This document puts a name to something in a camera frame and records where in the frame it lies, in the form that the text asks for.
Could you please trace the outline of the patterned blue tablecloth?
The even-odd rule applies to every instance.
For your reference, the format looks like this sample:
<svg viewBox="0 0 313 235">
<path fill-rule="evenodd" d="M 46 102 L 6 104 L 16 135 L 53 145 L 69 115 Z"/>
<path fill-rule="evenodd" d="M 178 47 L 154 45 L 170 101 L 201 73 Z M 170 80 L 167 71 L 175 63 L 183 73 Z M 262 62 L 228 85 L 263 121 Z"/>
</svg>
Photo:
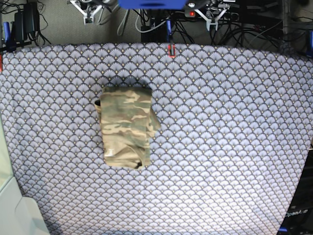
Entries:
<svg viewBox="0 0 313 235">
<path fill-rule="evenodd" d="M 203 45 L 91 44 L 3 56 L 14 176 L 53 235 L 274 235 L 313 138 L 313 62 Z M 104 162 L 104 87 L 152 90 L 141 170 Z"/>
</svg>

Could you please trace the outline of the camouflage T-shirt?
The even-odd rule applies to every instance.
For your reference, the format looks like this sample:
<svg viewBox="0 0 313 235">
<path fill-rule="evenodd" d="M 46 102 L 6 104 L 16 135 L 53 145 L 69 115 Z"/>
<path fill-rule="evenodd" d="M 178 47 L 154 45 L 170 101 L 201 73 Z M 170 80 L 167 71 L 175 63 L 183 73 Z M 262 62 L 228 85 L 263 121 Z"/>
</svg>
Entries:
<svg viewBox="0 0 313 235">
<path fill-rule="evenodd" d="M 131 169 L 149 166 L 150 139 L 160 129 L 152 109 L 152 90 L 104 87 L 94 106 L 99 117 L 105 163 Z"/>
</svg>

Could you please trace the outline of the black power adapter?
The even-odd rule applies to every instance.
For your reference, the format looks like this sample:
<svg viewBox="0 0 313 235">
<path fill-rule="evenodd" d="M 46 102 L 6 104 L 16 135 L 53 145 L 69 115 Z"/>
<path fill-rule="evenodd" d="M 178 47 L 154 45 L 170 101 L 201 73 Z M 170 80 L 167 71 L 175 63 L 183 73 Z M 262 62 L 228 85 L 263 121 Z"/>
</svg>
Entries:
<svg viewBox="0 0 313 235">
<path fill-rule="evenodd" d="M 34 41 L 39 32 L 39 12 L 35 1 L 28 2 L 14 15 L 15 40 L 22 43 L 27 39 Z"/>
</svg>

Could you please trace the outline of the black OpenArm case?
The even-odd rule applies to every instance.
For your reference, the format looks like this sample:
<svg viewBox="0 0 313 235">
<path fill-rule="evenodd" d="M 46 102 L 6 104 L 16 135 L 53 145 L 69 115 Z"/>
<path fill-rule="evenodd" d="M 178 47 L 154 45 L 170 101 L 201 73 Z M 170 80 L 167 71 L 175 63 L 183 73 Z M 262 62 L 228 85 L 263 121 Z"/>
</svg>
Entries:
<svg viewBox="0 0 313 235">
<path fill-rule="evenodd" d="M 281 224 L 279 235 L 313 233 L 313 151 L 310 150 L 290 207 Z"/>
</svg>

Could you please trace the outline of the black power strip red switch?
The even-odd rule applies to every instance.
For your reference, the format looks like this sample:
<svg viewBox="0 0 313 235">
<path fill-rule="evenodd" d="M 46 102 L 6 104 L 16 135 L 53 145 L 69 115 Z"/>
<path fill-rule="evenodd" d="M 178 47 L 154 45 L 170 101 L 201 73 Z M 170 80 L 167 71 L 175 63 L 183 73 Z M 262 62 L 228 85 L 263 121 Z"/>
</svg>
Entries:
<svg viewBox="0 0 313 235">
<path fill-rule="evenodd" d="M 210 19 L 212 22 L 217 22 L 222 19 L 230 19 L 232 15 L 229 8 L 185 9 L 183 10 L 183 13 L 187 18 L 200 17 L 204 20 L 203 16 L 205 16 L 205 18 Z"/>
</svg>

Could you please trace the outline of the red black table clamp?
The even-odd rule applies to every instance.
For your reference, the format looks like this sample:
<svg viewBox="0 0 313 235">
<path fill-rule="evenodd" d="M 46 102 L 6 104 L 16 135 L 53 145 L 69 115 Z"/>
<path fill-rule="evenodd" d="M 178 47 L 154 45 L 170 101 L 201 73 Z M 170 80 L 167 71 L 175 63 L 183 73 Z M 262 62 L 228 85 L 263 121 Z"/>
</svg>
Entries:
<svg viewBox="0 0 313 235">
<path fill-rule="evenodd" d="M 175 58 L 176 56 L 176 49 L 174 44 L 169 44 L 168 45 L 168 52 L 169 52 L 169 57 L 170 58 Z"/>
</svg>

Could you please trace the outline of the black box under table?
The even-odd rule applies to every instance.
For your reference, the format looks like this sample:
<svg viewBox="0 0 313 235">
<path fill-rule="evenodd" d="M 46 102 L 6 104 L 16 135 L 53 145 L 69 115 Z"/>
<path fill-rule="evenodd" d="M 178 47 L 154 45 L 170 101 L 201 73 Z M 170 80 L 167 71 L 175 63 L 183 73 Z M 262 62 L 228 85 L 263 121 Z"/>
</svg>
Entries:
<svg viewBox="0 0 313 235">
<path fill-rule="evenodd" d="M 141 33 L 142 43 L 166 43 L 167 42 L 167 32 L 166 26 L 162 25 L 159 28 L 147 32 Z"/>
</svg>

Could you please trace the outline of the white plastic bin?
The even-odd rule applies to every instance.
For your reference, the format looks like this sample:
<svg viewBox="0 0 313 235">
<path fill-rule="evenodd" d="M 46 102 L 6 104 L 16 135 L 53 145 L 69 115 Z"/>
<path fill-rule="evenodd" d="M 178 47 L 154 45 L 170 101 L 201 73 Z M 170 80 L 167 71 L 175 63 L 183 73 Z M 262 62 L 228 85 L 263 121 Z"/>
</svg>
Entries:
<svg viewBox="0 0 313 235">
<path fill-rule="evenodd" d="M 0 233 L 49 234 L 37 202 L 22 196 L 13 174 L 3 127 L 0 128 Z"/>
</svg>

